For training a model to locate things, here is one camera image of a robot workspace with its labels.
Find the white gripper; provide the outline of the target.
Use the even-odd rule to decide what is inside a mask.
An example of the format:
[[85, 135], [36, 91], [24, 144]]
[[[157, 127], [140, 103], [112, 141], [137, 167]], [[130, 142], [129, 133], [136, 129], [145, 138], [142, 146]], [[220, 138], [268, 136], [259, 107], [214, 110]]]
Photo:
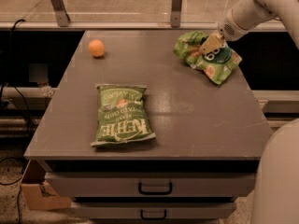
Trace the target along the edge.
[[209, 35], [207, 40], [201, 45], [200, 52], [207, 55], [213, 50], [219, 49], [226, 41], [236, 41], [243, 37], [247, 31], [240, 28], [234, 18], [232, 10], [229, 9], [218, 24], [218, 30]]

